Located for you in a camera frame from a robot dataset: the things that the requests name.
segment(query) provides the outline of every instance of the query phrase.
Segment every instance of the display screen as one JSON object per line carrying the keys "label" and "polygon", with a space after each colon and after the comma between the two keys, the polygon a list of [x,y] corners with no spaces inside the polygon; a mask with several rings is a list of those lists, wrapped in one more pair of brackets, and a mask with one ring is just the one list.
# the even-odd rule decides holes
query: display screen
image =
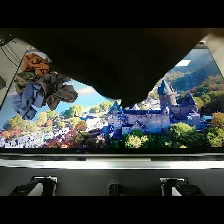
{"label": "display screen", "polygon": [[47,55],[33,50],[24,56],[0,110],[0,147],[62,153],[222,147],[223,102],[224,79],[207,48],[192,49],[147,99],[127,108],[56,73]]}

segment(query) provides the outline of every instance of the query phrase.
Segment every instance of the black cable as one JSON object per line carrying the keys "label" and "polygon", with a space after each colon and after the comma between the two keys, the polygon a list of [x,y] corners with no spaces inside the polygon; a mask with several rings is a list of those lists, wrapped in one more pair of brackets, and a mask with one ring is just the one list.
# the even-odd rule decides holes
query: black cable
{"label": "black cable", "polygon": [[9,61],[11,61],[17,68],[19,67],[17,64],[15,64],[8,56],[7,54],[5,53],[5,51],[3,50],[3,48],[1,47],[2,49],[2,52],[4,53],[4,55],[8,58]]}
{"label": "black cable", "polygon": [[15,56],[6,47],[5,47],[5,50],[16,60],[16,62],[20,63],[21,60],[18,60],[17,58],[15,58]]}

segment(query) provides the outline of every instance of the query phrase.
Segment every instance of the building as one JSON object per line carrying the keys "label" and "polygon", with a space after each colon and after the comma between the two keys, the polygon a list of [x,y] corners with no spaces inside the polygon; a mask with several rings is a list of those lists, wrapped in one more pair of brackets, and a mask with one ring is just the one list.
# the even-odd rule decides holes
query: building
{"label": "building", "polygon": [[201,120],[198,114],[197,104],[190,92],[177,104],[177,93],[162,81],[158,87],[160,109],[140,110],[137,105],[122,109],[115,102],[110,108],[108,119],[108,134],[119,139],[119,134],[124,135],[134,130],[141,130],[143,133],[161,133],[167,130],[171,124],[184,122],[191,126],[200,128]]}

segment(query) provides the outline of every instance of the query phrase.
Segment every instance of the castle tower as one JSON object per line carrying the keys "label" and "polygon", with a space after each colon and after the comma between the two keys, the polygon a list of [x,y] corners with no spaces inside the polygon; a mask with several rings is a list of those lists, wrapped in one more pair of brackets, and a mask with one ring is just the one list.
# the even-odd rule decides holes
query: castle tower
{"label": "castle tower", "polygon": [[158,94],[160,100],[161,109],[169,106],[176,105],[176,92],[173,91],[171,87],[166,83],[165,80],[162,80],[161,85],[158,87]]}

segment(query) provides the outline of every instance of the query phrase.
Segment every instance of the white strip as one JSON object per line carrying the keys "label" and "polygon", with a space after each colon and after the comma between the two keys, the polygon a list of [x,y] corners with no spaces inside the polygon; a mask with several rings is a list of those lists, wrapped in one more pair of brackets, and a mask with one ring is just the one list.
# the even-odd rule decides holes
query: white strip
{"label": "white strip", "polygon": [[91,162],[91,161],[33,161],[33,160],[0,160],[0,166],[27,168],[56,169],[211,169],[224,168],[224,161],[122,161],[122,162]]}

